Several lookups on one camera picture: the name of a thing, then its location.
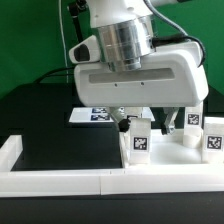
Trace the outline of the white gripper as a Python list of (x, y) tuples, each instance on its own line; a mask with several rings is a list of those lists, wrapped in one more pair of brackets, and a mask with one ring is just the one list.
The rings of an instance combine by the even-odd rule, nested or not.
[(80, 101), (87, 107), (110, 107), (119, 132), (129, 130), (130, 120), (118, 107), (166, 107), (161, 132), (167, 135), (175, 131), (178, 107), (194, 107), (208, 95), (202, 50), (195, 41), (160, 46), (132, 71), (113, 72), (102, 63), (95, 36), (71, 48), (69, 57)]

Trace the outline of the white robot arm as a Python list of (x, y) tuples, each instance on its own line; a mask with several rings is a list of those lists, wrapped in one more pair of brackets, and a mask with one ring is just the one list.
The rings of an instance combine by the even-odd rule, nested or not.
[(181, 107), (208, 95), (201, 41), (183, 28), (155, 35), (155, 18), (177, 26), (156, 7), (181, 1), (188, 0), (86, 0), (92, 35), (69, 51), (77, 93), (86, 106), (108, 108), (122, 131), (130, 123), (116, 114), (120, 107), (162, 107), (168, 134)]

